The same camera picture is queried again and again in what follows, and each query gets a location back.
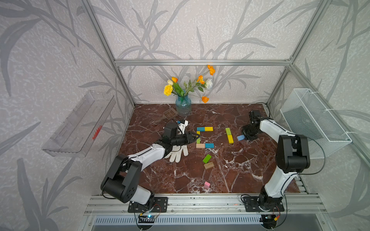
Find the light wood block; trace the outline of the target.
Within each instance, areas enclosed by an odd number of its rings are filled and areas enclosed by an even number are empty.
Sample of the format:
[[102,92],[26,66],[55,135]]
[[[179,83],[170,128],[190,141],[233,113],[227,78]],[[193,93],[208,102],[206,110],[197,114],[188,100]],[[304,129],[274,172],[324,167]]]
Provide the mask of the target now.
[[204,143],[197,143],[196,148],[197,149],[205,149],[205,144]]

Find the light blue block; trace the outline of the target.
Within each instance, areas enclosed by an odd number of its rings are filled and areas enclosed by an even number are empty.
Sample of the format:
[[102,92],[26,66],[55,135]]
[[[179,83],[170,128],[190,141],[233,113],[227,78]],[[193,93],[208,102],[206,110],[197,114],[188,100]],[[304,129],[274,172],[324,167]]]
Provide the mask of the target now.
[[245,139],[245,136],[244,135],[240,135],[237,137],[238,141],[241,141],[241,140],[244,140]]

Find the small yellow block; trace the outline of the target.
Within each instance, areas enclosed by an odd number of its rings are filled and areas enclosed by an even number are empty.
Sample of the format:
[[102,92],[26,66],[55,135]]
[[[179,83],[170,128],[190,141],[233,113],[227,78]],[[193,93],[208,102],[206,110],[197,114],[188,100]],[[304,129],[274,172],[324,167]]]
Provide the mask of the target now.
[[229,144],[233,144],[234,143],[234,139],[233,139],[233,136],[232,135],[227,135],[227,139],[228,139],[228,143]]

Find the dark green block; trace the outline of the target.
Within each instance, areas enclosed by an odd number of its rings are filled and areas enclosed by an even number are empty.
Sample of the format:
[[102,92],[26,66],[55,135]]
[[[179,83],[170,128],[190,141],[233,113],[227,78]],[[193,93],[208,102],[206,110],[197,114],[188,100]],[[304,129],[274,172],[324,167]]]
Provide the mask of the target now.
[[211,156],[211,155],[209,155],[209,154],[207,154],[207,155],[205,156],[205,158],[203,159],[203,163],[204,163],[204,164],[207,164],[207,163],[211,160],[211,158],[212,158],[212,156]]

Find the dark wood block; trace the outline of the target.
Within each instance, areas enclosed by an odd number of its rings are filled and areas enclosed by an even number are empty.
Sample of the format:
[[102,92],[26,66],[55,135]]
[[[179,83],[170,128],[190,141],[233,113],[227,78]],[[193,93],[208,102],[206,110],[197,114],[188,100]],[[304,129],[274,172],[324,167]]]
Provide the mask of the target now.
[[213,163],[213,162],[209,162],[209,163],[207,163],[207,164],[204,164],[204,168],[205,168],[206,170],[211,169],[211,168],[213,168],[213,167],[214,167],[214,163]]

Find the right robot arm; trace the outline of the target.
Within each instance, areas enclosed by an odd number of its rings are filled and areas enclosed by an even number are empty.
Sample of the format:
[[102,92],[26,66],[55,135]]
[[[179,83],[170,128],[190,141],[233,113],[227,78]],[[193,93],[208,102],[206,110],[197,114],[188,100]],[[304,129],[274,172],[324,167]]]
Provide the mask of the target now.
[[263,117],[259,110],[250,111],[249,119],[249,124],[242,127],[245,139],[254,141],[259,133],[264,132],[277,142],[276,169],[257,199],[258,206],[268,211],[281,203],[283,193],[293,176],[310,167],[308,138],[290,132],[274,120]]

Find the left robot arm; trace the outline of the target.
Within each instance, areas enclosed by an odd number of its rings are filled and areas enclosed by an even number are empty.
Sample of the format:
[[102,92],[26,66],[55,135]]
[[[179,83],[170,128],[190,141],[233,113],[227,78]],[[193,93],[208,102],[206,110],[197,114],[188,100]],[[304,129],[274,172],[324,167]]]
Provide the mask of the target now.
[[151,208],[154,193],[139,186],[140,174],[152,163],[165,158],[175,146],[187,146],[200,138],[199,134],[186,131],[186,126],[186,120],[179,124],[168,122],[162,137],[148,148],[129,156],[117,155],[102,180],[101,191],[123,203],[134,202]]

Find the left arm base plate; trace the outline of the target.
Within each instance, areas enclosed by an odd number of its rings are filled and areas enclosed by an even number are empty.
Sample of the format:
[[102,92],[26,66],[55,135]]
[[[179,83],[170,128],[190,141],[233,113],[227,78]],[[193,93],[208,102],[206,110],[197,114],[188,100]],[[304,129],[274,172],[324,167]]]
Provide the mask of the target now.
[[137,202],[130,202],[128,207],[128,213],[164,213],[167,212],[168,197],[155,196],[149,199],[149,202],[145,205]]

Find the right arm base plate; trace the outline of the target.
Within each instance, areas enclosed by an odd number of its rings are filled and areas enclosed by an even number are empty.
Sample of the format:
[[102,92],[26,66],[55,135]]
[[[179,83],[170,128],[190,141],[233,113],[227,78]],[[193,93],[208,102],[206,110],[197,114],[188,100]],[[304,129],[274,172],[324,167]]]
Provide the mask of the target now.
[[284,212],[285,208],[280,198],[264,198],[263,196],[242,195],[241,201],[246,212]]

